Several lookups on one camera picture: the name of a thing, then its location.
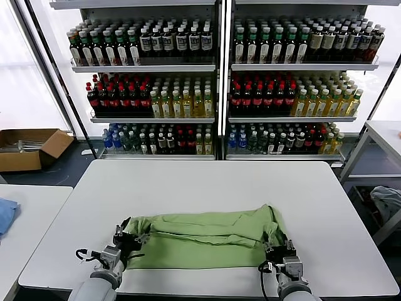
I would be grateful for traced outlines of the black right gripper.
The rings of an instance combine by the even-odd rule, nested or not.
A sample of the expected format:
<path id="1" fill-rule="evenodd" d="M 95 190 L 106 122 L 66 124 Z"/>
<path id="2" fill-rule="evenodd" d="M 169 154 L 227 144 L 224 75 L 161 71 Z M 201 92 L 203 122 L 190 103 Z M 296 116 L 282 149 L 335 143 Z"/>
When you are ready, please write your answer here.
<path id="1" fill-rule="evenodd" d="M 284 257 L 296 256 L 297 252 L 294 247 L 292 239 L 286 238 L 284 240 L 285 246 L 271 246 L 269 236 L 264 231 L 262 236 L 262 244 L 266 252 L 266 260 L 272 264 L 282 264 Z"/>

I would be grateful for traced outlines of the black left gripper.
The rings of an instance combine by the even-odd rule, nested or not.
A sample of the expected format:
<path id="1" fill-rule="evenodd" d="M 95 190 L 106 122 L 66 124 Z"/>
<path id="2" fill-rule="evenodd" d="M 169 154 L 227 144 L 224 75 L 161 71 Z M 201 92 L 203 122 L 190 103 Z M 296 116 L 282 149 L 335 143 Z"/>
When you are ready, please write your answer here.
<path id="1" fill-rule="evenodd" d="M 128 261 L 132 258 L 143 256 L 140 252 L 142 244 L 146 244 L 150 238 L 151 226 L 148 226 L 142 233 L 137 236 L 124 232 L 130 222 L 131 217 L 123 220 L 116 225 L 115 234 L 113 236 L 113 244 L 120 250 L 120 260 Z"/>

